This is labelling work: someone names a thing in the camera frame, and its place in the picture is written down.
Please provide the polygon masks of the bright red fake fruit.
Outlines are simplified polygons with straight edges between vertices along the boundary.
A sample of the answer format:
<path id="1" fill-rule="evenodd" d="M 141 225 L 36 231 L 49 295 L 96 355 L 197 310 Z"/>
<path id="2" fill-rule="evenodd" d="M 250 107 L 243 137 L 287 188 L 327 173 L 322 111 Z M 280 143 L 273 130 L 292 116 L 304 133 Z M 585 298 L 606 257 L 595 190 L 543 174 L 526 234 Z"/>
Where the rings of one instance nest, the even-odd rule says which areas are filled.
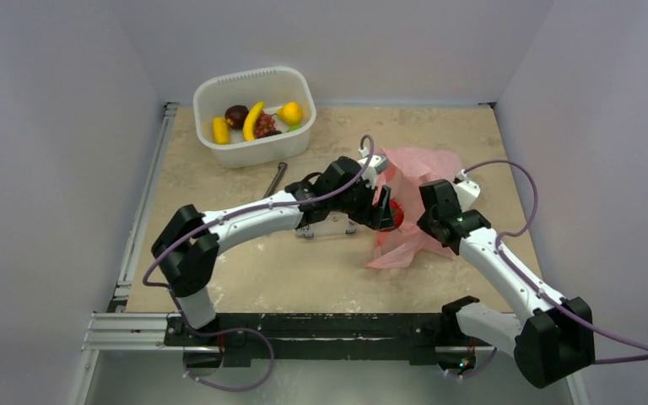
<path id="1" fill-rule="evenodd" d="M 396 200 L 391 200 L 390 206 L 391 206 L 392 217 L 394 220 L 394 228 L 398 229 L 404 221 L 405 213 L 401 205 Z"/>

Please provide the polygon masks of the pink plastic bag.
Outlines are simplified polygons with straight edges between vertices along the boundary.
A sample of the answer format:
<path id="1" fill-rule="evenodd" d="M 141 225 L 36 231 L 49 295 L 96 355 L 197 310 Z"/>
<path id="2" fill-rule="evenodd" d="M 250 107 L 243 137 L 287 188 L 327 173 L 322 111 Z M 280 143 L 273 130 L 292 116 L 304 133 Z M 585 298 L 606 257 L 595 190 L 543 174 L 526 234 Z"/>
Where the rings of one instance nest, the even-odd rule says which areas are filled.
<path id="1" fill-rule="evenodd" d="M 400 224 L 395 230 L 378 231 L 375 234 L 374 259 L 366 267 L 409 267 L 420 251 L 452 258 L 451 249 L 442 246 L 417 226 L 417 221 L 424 213 L 419 186 L 440 179 L 453 180 L 462 169 L 459 156 L 444 149 L 414 147 L 378 148 L 376 152 L 389 161 L 388 167 L 377 178 L 377 184 L 390 187 L 391 205 L 402 213 L 397 216 Z"/>

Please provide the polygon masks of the dark plum fake fruit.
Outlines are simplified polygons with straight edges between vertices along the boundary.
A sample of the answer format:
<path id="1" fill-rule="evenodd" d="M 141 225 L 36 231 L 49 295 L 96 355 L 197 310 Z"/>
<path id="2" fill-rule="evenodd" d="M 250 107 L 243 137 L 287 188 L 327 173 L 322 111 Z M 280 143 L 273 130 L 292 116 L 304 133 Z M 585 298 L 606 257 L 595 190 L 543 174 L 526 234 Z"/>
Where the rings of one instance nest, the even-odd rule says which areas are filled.
<path id="1" fill-rule="evenodd" d="M 279 134 L 282 134 L 282 133 L 283 132 L 279 131 L 279 130 L 269 130 L 267 132 L 263 132 L 262 134 L 260 134 L 258 136 L 258 138 L 268 138 L 268 137 L 276 136 L 276 135 L 279 135 Z"/>

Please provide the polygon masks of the red fake strawberries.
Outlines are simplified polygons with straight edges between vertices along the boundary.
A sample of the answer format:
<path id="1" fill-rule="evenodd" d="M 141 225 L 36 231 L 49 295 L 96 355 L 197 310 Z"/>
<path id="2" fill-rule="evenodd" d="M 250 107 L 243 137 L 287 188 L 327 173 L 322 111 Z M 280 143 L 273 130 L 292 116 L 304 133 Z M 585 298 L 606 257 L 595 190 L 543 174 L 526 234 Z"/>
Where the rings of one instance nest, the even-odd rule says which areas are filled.
<path id="1" fill-rule="evenodd" d="M 255 138 L 265 138 L 276 130 L 276 122 L 272 115 L 262 112 L 256 119 L 254 126 Z"/>

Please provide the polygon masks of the yellow fake banana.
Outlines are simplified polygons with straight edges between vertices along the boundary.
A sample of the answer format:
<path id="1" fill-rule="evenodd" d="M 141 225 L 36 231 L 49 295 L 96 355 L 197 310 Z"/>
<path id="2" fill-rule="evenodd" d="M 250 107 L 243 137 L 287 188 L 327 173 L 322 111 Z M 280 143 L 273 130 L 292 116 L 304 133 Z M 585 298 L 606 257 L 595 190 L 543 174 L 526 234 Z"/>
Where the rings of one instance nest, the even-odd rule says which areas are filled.
<path id="1" fill-rule="evenodd" d="M 230 126 L 222 116 L 216 116 L 212 120 L 213 141 L 216 144 L 224 145 L 230 143 Z"/>
<path id="2" fill-rule="evenodd" d="M 249 115 L 241 129 L 245 141 L 250 142 L 256 139 L 254 135 L 254 126 L 257 118 L 263 112 L 264 106 L 265 103 L 260 101 L 249 110 Z"/>

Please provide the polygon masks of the dark red fake apple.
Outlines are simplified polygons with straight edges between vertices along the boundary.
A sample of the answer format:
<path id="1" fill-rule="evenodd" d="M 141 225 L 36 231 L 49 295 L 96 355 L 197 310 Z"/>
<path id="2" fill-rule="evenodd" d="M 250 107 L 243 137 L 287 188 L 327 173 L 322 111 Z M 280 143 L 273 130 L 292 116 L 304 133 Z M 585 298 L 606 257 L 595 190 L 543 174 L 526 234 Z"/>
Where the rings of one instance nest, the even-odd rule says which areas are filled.
<path id="1" fill-rule="evenodd" d="M 226 124 L 235 130 L 241 130 L 244 126 L 249 109 L 246 105 L 232 105 L 224 113 Z"/>

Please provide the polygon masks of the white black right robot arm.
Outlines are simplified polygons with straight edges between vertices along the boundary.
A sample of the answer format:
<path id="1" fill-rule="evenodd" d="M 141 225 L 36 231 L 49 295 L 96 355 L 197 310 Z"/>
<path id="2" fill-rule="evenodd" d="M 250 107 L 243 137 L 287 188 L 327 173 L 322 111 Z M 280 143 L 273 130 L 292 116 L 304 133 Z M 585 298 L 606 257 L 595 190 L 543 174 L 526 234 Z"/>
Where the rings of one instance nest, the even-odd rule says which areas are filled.
<path id="1" fill-rule="evenodd" d="M 424 212 L 417 225 L 427 235 L 473 265 L 510 307 L 488 308 L 466 296 L 441 309 L 440 332 L 450 343 L 477 338 L 511 356 L 523 377 L 544 388 L 592 365 L 593 332 L 579 323 L 592 321 L 582 298 L 569 300 L 539 279 L 510 249 L 497 243 L 497 231 L 477 210 L 464 210 L 468 189 L 461 183 L 424 183 L 419 192 Z"/>

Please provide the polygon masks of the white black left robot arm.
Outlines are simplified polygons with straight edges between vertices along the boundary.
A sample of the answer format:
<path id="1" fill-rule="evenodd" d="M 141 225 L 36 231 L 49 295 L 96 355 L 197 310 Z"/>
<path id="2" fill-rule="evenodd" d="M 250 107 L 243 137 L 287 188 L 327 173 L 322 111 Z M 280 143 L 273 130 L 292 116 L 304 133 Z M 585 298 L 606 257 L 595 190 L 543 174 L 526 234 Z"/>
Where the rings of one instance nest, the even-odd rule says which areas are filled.
<path id="1" fill-rule="evenodd" d="M 388 161 L 379 154 L 360 160 L 340 157 L 323 172 L 309 174 L 270 197 L 236 208 L 199 212 L 191 204 L 178 209 L 156 238 L 152 273 L 159 269 L 181 313 L 185 334 L 198 345 L 218 333 L 208 283 L 220 254 L 249 240 L 317 224 L 341 213 L 373 230 L 393 230 L 396 220 L 390 190 L 376 180 Z"/>

